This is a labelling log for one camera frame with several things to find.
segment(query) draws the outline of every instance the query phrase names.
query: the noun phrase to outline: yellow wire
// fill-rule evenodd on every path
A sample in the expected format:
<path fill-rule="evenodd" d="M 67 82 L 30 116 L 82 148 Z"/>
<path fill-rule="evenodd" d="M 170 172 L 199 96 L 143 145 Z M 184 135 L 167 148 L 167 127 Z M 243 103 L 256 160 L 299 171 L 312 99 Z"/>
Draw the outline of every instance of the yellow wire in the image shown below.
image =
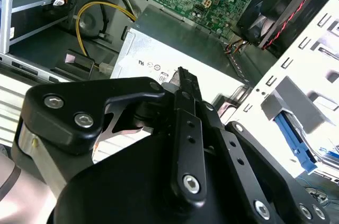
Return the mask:
<path fill-rule="evenodd" d="M 77 16 L 76 23 L 75 23 L 75 30 L 76 30 L 76 36 L 78 38 L 80 48 L 81 48 L 81 50 L 82 50 L 82 52 L 84 53 L 85 56 L 87 56 L 87 54 L 86 54 L 86 51 L 85 51 L 83 40 L 81 39 L 81 35 L 80 35 L 80 27 L 79 27 L 80 26 L 80 17 L 86 9 L 88 9 L 89 7 L 92 7 L 95 4 L 103 4 L 103 5 L 107 5 L 109 7 L 112 7 L 112 8 L 116 8 L 116 9 L 120 10 L 123 14 L 125 14 L 127 17 L 129 17 L 130 19 L 132 19 L 134 21 L 136 20 L 136 17 L 133 14 L 131 14 L 130 12 L 125 10 L 124 8 L 117 6 L 113 3 L 96 1 L 96 2 L 87 3 L 84 6 L 82 6 L 81 9 L 78 12 L 78 16 Z"/>

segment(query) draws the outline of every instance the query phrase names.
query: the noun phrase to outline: cooling fan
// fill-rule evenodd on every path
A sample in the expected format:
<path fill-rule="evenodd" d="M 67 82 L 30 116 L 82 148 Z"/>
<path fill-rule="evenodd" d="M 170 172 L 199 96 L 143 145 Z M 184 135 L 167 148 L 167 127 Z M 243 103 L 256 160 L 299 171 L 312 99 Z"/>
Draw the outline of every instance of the cooling fan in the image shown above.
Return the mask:
<path fill-rule="evenodd" d="M 252 0 L 237 23 L 238 34 L 280 57 L 327 0 Z"/>

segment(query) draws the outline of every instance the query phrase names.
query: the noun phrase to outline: silver bolt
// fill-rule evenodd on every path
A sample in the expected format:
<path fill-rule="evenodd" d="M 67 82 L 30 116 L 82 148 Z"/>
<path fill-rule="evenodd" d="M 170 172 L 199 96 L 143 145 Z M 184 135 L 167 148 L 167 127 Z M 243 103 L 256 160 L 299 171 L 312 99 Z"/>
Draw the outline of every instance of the silver bolt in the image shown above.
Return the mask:
<path fill-rule="evenodd" d="M 93 118 L 89 114 L 80 113 L 74 117 L 74 121 L 82 128 L 89 128 L 93 125 Z"/>
<path fill-rule="evenodd" d="M 240 132 L 243 132 L 243 131 L 244 131 L 243 127 L 241 127 L 241 126 L 238 125 L 238 124 L 235 125 L 235 128 L 237 128 L 237 130 L 240 131 Z"/>
<path fill-rule="evenodd" d="M 299 208 L 300 208 L 302 214 L 305 215 L 305 217 L 307 219 L 309 219 L 309 220 L 312 219 L 312 214 L 309 212 L 309 210 L 303 204 L 300 204 Z"/>
<path fill-rule="evenodd" d="M 257 213 L 259 213 L 259 215 L 265 219 L 265 220 L 269 220 L 270 219 L 270 212 L 267 209 L 267 207 L 265 206 L 265 204 L 259 200 L 256 200 L 254 202 L 254 206 L 255 206 L 255 210 Z"/>
<path fill-rule="evenodd" d="M 44 104 L 51 109 L 59 109 L 64 105 L 64 101 L 57 96 L 48 96 L 44 98 Z"/>
<path fill-rule="evenodd" d="M 149 85 L 156 91 L 160 90 L 160 87 L 154 82 L 150 82 Z"/>
<path fill-rule="evenodd" d="M 208 103 L 208 102 L 205 102 L 205 106 L 206 106 L 207 109 L 210 110 L 210 111 L 213 111 L 213 110 L 214 110 L 214 107 L 213 107 L 210 103 Z"/>
<path fill-rule="evenodd" d="M 325 218 L 325 215 L 324 215 L 324 213 L 323 213 L 323 211 L 320 210 L 319 207 L 317 207 L 316 205 L 313 205 L 313 209 L 314 209 L 314 211 L 316 212 L 316 214 L 317 214 L 322 220 L 325 220 L 325 219 L 326 219 L 326 218 Z"/>
<path fill-rule="evenodd" d="M 183 183 L 186 189 L 193 194 L 197 194 L 200 189 L 198 180 L 192 175 L 185 175 Z"/>

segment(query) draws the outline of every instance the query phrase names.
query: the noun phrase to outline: blue drive latch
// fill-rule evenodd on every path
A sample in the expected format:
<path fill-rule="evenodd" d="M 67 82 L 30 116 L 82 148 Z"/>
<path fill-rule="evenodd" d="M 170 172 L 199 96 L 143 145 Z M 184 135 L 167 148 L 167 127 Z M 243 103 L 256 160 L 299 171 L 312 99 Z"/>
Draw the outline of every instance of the blue drive latch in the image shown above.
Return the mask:
<path fill-rule="evenodd" d="M 317 166 L 314 164 L 315 160 L 311 157 L 311 153 L 307 145 L 300 139 L 300 136 L 296 130 L 288 122 L 288 118 L 284 112 L 278 114 L 274 118 L 274 121 L 284 135 L 286 142 L 291 148 L 293 154 L 298 158 L 303 169 L 305 169 L 308 174 L 313 172 L 317 168 Z"/>

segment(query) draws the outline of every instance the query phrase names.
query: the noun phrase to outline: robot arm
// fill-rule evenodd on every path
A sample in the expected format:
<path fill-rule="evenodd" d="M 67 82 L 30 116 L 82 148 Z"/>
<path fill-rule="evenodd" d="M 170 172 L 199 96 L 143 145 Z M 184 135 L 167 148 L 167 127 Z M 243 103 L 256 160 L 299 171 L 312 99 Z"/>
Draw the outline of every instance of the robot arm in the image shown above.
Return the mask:
<path fill-rule="evenodd" d="M 177 91 L 144 77 L 27 92 L 15 142 L 58 199 L 54 223 L 329 223 L 244 126 L 222 125 L 194 75 L 179 68 L 171 83 Z M 141 127 L 152 135 L 92 163 L 97 141 Z"/>

